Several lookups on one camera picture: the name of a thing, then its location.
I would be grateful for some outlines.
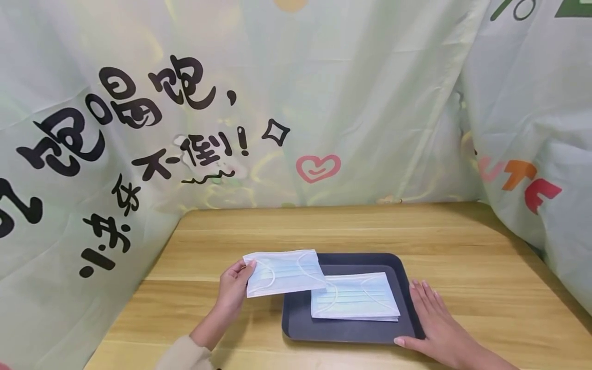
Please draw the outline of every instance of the wood grain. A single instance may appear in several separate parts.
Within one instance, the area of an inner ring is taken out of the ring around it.
[[[488,206],[451,203],[188,213],[86,369],[152,368],[208,313],[226,267],[250,252],[303,248],[394,253],[483,345],[522,369],[592,366],[592,318]],[[291,342],[281,306],[281,296],[247,300],[214,365],[444,369],[395,346]]]

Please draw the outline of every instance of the orange letter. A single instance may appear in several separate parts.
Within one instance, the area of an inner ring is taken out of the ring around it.
[[[531,180],[535,178],[536,167],[532,163],[523,160],[511,160],[508,162],[504,172],[511,172],[511,175],[504,186],[502,186],[502,189],[512,191],[525,176]]]
[[[545,179],[536,179],[524,191],[524,202],[532,213],[539,214],[537,209],[543,204],[539,194],[544,195],[547,199],[553,199],[562,191],[563,189]]]

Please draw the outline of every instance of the person's left hand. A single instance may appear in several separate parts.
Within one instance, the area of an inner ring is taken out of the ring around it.
[[[244,260],[238,260],[220,276],[218,300],[215,308],[222,310],[232,317],[240,314],[247,293],[247,281],[253,275],[255,261],[245,265]]]

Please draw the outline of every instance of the surgical mask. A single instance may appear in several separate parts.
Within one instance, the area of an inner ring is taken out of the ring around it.
[[[257,261],[247,283],[247,297],[300,292],[327,286],[314,249],[292,252],[257,252],[243,257]]]
[[[311,292],[313,318],[398,321],[399,309],[384,272],[325,279],[326,289]]]

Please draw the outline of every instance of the heart drawing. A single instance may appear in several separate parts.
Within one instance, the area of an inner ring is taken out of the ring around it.
[[[323,164],[329,160],[333,161],[333,166],[331,168],[323,167]],[[314,163],[314,169],[304,171],[303,164],[308,161],[312,161]],[[309,184],[335,175],[339,172],[340,168],[341,159],[339,159],[339,157],[334,154],[328,155],[323,159],[320,159],[317,156],[303,156],[298,158],[296,161],[296,171],[298,171],[300,177],[302,177],[302,179]]]

